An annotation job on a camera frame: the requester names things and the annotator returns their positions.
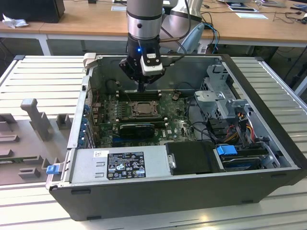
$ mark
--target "white paper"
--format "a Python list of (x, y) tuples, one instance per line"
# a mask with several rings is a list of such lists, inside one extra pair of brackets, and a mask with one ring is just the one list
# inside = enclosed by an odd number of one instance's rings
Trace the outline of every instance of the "white paper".
[(24, 19), (13, 19), (13, 18), (8, 18), (6, 17), (4, 14), (2, 14), (3, 16), (3, 24), (5, 24), (8, 27), (11, 27), (13, 29), (15, 29), (15, 27), (22, 27), (22, 26), (27, 26), (29, 24), (27, 24), (27, 22)]
[(109, 150), (94, 151), (93, 157), (107, 157), (108, 154), (109, 154)]
[(263, 14), (258, 13), (236, 13), (240, 18), (256, 18), (256, 19), (268, 19)]
[(127, 7), (126, 6), (112, 6), (111, 11), (126, 11)]

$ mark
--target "black plastic cover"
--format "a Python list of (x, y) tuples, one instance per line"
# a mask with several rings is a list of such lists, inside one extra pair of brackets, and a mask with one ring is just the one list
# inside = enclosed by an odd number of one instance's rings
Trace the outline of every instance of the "black plastic cover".
[(208, 141), (186, 141), (166, 143), (168, 155), (175, 158), (176, 168), (171, 170), (172, 175), (204, 174), (221, 172), (214, 145)]

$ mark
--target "warning symbol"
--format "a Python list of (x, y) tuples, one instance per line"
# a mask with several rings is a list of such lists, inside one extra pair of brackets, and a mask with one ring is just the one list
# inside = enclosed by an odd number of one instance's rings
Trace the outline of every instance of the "warning symbol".
[(115, 170), (115, 165), (114, 164), (110, 164), (109, 165), (109, 170), (111, 171), (111, 170)]

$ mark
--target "power supply label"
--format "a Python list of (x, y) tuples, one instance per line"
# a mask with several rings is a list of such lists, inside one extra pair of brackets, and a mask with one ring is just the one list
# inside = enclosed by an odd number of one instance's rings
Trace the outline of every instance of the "power supply label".
[(144, 152), (108, 154), (106, 177), (109, 180), (146, 177)]

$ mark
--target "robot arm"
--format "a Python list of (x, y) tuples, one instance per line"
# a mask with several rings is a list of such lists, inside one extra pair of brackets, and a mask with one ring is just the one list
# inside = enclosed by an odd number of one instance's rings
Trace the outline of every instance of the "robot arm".
[[(128, 55), (119, 66), (131, 80), (138, 83), (140, 92), (165, 73), (159, 52), (160, 42), (167, 41), (161, 44), (178, 49), (176, 42), (184, 42), (190, 30), (200, 24), (201, 3), (202, 0), (189, 0), (187, 7), (187, 0), (178, 0), (171, 15), (164, 17), (163, 0), (127, 0)], [(177, 37), (177, 41), (160, 32), (162, 20), (165, 29)]]

